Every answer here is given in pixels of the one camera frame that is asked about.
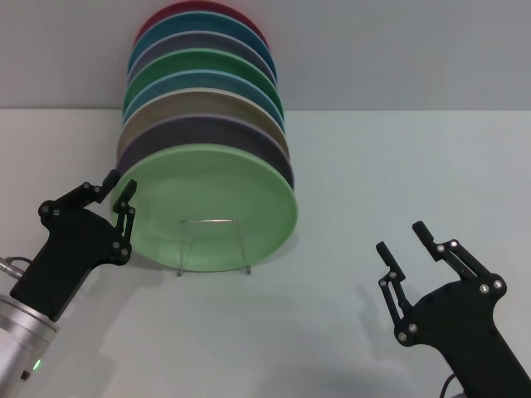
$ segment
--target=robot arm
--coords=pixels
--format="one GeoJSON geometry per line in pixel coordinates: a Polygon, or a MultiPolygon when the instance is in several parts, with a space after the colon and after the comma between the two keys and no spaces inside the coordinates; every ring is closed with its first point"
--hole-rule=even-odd
{"type": "Polygon", "coordinates": [[[85,209],[101,203],[118,180],[119,173],[112,170],[101,186],[85,182],[42,203],[39,216],[50,235],[41,251],[25,271],[0,260],[0,270],[18,279],[11,297],[0,296],[0,397],[14,396],[38,366],[58,330],[55,321],[91,270],[128,262],[134,220],[129,200],[136,182],[129,181],[113,206],[116,226],[85,209]]]}
{"type": "Polygon", "coordinates": [[[423,222],[413,225],[434,261],[444,260],[460,277],[411,305],[402,290],[406,278],[383,242],[376,248],[389,272],[379,285],[404,347],[426,344],[446,359],[468,398],[531,396],[531,380],[494,325],[494,306],[507,285],[457,240],[437,244],[423,222]],[[395,290],[400,318],[389,289],[395,290]]]}

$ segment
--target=green plate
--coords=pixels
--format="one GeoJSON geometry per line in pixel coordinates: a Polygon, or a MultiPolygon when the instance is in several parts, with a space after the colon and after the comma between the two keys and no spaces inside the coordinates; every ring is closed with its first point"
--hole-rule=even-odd
{"type": "Polygon", "coordinates": [[[252,265],[291,235],[297,205],[290,185],[268,163],[239,149],[190,144],[164,149],[135,164],[120,179],[111,203],[129,179],[138,183],[133,250],[162,265],[200,272],[242,267],[236,226],[185,220],[237,220],[252,265]]]}
{"type": "Polygon", "coordinates": [[[158,79],[183,70],[209,69],[220,70],[238,75],[264,91],[284,116],[282,102],[275,86],[264,73],[250,62],[219,50],[191,49],[175,51],[161,56],[145,66],[133,80],[125,93],[124,109],[127,109],[134,97],[145,87],[158,79]]]}

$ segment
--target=plate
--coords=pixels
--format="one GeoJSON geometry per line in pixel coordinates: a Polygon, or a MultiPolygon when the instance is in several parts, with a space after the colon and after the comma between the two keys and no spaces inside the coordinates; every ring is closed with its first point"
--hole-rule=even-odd
{"type": "Polygon", "coordinates": [[[175,14],[179,14],[180,12],[188,12],[188,11],[210,11],[210,12],[218,12],[220,14],[225,14],[228,17],[234,18],[237,21],[240,21],[241,23],[247,25],[267,45],[267,41],[264,35],[262,35],[262,33],[260,32],[260,29],[258,29],[258,27],[249,18],[243,15],[241,12],[238,12],[234,8],[230,8],[228,6],[225,6],[223,4],[218,4],[216,2],[202,2],[202,1],[178,2],[176,4],[172,4],[171,6],[167,6],[163,8],[159,12],[155,13],[150,19],[148,19],[146,23],[140,28],[139,33],[136,35],[134,39],[134,42],[136,43],[139,40],[139,38],[150,27],[157,24],[158,22],[161,22],[163,19],[172,17],[175,14]]]}
{"type": "Polygon", "coordinates": [[[131,100],[140,91],[154,81],[172,73],[193,69],[212,69],[239,75],[264,91],[284,116],[275,86],[256,66],[225,51],[204,49],[175,51],[151,62],[129,84],[125,92],[124,109],[127,109],[131,100]]]}
{"type": "Polygon", "coordinates": [[[268,133],[243,120],[219,114],[189,114],[151,125],[124,150],[116,168],[124,175],[152,153],[191,143],[212,143],[246,151],[268,162],[294,186],[290,160],[268,133]]]}
{"type": "Polygon", "coordinates": [[[254,102],[230,91],[194,88],[177,90],[149,101],[122,128],[116,157],[146,129],[166,119],[187,114],[219,114],[240,119],[269,134],[289,157],[288,144],[280,126],[254,102]]]}
{"type": "Polygon", "coordinates": [[[241,95],[265,109],[284,131],[282,115],[266,93],[240,76],[218,70],[185,70],[154,81],[131,101],[124,112],[123,124],[127,123],[131,115],[150,100],[175,90],[193,87],[219,89],[241,95]]]}
{"type": "Polygon", "coordinates": [[[241,254],[230,245],[232,235],[206,240],[199,231],[186,250],[190,240],[181,236],[184,220],[238,220],[249,265],[276,251],[297,221],[295,196],[284,178],[239,149],[198,144],[157,152],[119,180],[112,203],[130,179],[138,183],[129,202],[136,208],[131,244],[135,252],[162,265],[179,266],[183,239],[187,269],[241,268],[241,254]]]}
{"type": "Polygon", "coordinates": [[[269,48],[249,27],[234,18],[215,12],[184,12],[152,26],[134,45],[127,71],[131,70],[140,54],[149,46],[176,33],[211,31],[235,37],[255,50],[271,68],[276,79],[276,69],[269,48]]]}
{"type": "Polygon", "coordinates": [[[166,37],[154,43],[140,54],[139,58],[131,67],[127,76],[127,83],[129,83],[147,64],[155,61],[157,58],[165,56],[170,52],[190,48],[209,48],[230,52],[256,66],[267,76],[271,83],[276,85],[276,80],[270,67],[266,64],[264,59],[246,43],[239,41],[232,36],[204,31],[177,33],[176,35],[166,37]]]}

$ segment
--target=beige plate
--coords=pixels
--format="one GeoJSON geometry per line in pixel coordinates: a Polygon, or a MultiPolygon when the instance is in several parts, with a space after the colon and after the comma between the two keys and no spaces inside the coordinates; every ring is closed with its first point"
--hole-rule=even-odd
{"type": "Polygon", "coordinates": [[[185,114],[222,114],[242,119],[268,133],[290,156],[282,128],[253,101],[230,91],[194,88],[160,95],[134,112],[122,128],[117,158],[120,159],[124,150],[152,125],[185,114]]]}

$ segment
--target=wire plate holder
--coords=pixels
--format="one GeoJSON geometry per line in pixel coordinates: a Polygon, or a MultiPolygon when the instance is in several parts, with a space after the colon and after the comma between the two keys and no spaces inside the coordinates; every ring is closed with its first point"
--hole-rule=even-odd
{"type": "Polygon", "coordinates": [[[221,225],[233,225],[233,231],[234,231],[234,240],[236,241],[237,250],[239,251],[239,256],[241,258],[241,267],[238,269],[242,272],[244,272],[247,275],[251,275],[251,266],[247,264],[246,260],[246,250],[243,243],[243,237],[241,233],[240,224],[238,223],[238,220],[231,220],[231,219],[213,219],[213,220],[182,220],[179,225],[179,235],[181,236],[180,239],[180,255],[179,255],[179,266],[177,268],[177,276],[181,277],[185,272],[193,272],[191,270],[187,269],[186,262],[184,259],[184,251],[185,251],[185,245],[187,242],[189,242],[190,247],[192,247],[192,244],[195,239],[197,239],[196,236],[194,236],[192,227],[193,226],[221,226],[221,225]]]}

